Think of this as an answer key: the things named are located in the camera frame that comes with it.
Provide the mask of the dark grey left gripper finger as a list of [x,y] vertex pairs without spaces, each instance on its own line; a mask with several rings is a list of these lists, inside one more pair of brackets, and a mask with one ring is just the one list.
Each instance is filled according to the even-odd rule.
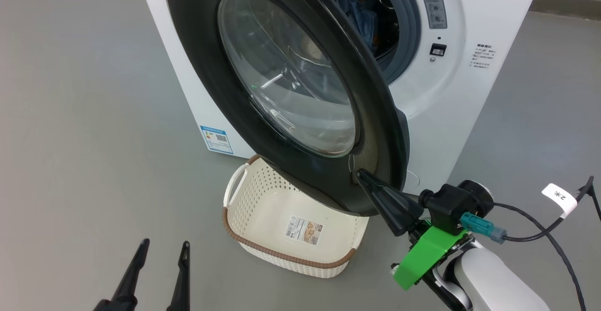
[[178,258],[178,277],[168,311],[190,311],[190,243],[184,241]]
[[94,307],[95,311],[133,311],[137,307],[135,291],[139,273],[146,263],[149,245],[149,239],[141,242],[112,298],[100,300]]

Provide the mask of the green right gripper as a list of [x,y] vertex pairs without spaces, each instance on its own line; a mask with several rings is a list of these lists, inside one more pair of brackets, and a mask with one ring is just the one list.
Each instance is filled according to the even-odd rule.
[[[423,214],[423,207],[367,170],[359,170],[357,179],[394,236],[416,230],[416,218]],[[467,232],[463,229],[458,235],[452,235],[437,227],[427,226],[423,235],[395,269],[393,279],[397,285],[403,290],[409,290],[445,257],[455,244],[463,240]]]

